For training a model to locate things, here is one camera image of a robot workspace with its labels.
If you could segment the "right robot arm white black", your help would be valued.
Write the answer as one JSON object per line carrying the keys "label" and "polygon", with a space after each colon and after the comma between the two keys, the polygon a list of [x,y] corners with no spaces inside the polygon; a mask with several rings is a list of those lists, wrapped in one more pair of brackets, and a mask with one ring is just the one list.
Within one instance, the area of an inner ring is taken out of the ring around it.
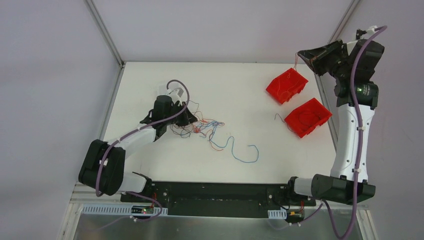
{"label": "right robot arm white black", "polygon": [[384,50],[378,42],[359,39],[348,43],[337,40],[297,53],[316,75],[329,74],[335,79],[339,130],[330,174],[291,177],[283,192],[288,204],[314,198],[353,205],[375,195],[366,164],[370,125],[379,97],[379,88],[371,77]]}

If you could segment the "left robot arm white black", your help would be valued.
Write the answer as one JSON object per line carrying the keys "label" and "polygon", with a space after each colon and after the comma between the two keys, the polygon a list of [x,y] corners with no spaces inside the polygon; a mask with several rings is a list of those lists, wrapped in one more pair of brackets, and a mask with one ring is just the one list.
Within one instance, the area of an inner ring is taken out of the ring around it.
{"label": "left robot arm white black", "polygon": [[98,197],[133,192],[140,202],[149,201],[153,189],[146,185],[148,177],[125,171],[126,159],[141,147],[157,141],[166,133],[168,126],[186,127],[197,121],[188,110],[187,102],[173,101],[169,95],[159,95],[153,108],[135,129],[110,141],[96,139],[90,143],[78,181],[93,188]]}

